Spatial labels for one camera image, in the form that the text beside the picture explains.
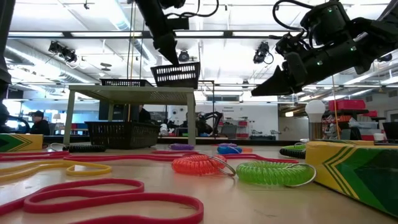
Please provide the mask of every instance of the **orange coiled keychain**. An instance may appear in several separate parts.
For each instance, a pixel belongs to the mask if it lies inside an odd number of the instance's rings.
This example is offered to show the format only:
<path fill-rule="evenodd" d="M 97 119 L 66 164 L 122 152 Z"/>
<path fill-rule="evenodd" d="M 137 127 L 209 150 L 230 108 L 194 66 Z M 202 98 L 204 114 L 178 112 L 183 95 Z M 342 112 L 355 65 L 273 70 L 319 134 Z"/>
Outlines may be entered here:
<path fill-rule="evenodd" d="M 226 166 L 231 169 L 232 174 L 223 171 Z M 198 155 L 183 157 L 175 159 L 172 162 L 172 168 L 175 172 L 189 175 L 208 175 L 220 172 L 230 176 L 235 175 L 234 169 L 226 163 L 226 159 L 223 156 Z"/>

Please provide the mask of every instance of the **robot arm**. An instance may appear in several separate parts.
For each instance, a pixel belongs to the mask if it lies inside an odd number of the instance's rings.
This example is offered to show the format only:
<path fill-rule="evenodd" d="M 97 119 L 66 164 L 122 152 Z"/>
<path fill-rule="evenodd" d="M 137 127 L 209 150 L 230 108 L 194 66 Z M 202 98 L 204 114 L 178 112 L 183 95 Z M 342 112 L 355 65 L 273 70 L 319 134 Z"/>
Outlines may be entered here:
<path fill-rule="evenodd" d="M 153 36 L 155 49 L 159 50 L 159 52 L 172 64 L 178 65 L 177 53 L 175 52 L 177 41 L 175 40 L 175 33 L 173 30 L 189 29 L 189 26 L 187 26 L 188 19 L 167 19 L 163 13 L 163 9 L 172 6 L 180 8 L 184 5 L 185 0 L 135 0 L 135 2 L 141 11 L 146 26 Z M 172 25 L 172 21 L 175 22 L 176 20 L 179 22 L 174 23 L 174 25 L 180 24 L 177 27 Z"/>
<path fill-rule="evenodd" d="M 282 68 L 252 91 L 253 96 L 289 95 L 302 87 L 354 67 L 361 74 L 372 62 L 398 49 L 398 3 L 393 0 L 377 20 L 348 18 L 338 1 L 313 7 L 306 13 L 301 26 L 307 31 L 313 48 L 301 36 L 285 34 L 276 44 L 284 56 Z"/>

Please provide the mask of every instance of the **purple object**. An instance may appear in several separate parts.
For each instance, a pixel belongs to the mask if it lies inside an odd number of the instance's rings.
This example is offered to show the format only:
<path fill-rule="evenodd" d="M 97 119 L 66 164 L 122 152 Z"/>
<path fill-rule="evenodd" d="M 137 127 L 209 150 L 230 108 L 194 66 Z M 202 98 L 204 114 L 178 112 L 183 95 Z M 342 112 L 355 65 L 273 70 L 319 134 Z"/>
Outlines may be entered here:
<path fill-rule="evenodd" d="M 238 146 L 237 144 L 233 144 L 233 143 L 221 143 L 221 144 L 218 144 L 218 146 L 220 147 L 223 147 L 223 146 L 229 146 L 229 147 L 236 147 L 236 146 Z"/>
<path fill-rule="evenodd" d="M 193 150 L 195 146 L 189 145 L 189 144 L 171 144 L 169 145 L 169 148 L 172 150 Z"/>

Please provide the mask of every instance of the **white table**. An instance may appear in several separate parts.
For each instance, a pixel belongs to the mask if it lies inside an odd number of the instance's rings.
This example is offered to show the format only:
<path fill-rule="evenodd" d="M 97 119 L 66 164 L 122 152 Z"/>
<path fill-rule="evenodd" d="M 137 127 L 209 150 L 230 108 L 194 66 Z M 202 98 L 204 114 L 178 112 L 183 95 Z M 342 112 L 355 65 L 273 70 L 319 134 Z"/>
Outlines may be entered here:
<path fill-rule="evenodd" d="M 70 85 L 67 120 L 63 143 L 70 143 L 75 93 L 103 100 L 109 103 L 108 121 L 112 121 L 115 104 L 147 105 L 187 105 L 188 106 L 188 143 L 195 145 L 195 96 L 193 88 L 172 87 L 130 87 L 130 86 L 97 86 Z"/>

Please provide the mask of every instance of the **black wire basket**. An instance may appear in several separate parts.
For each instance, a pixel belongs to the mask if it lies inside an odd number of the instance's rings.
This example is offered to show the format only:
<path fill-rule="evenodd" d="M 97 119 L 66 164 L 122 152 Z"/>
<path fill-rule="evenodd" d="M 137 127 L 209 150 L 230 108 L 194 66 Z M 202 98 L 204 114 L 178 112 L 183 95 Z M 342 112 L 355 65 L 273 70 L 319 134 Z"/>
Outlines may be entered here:
<path fill-rule="evenodd" d="M 100 78 L 103 86 L 152 86 L 147 80 Z"/>
<path fill-rule="evenodd" d="M 140 149 L 156 145 L 160 126 L 138 122 L 85 122 L 92 145 Z"/>
<path fill-rule="evenodd" d="M 198 89 L 200 62 L 161 65 L 150 68 L 159 87 L 188 87 Z"/>

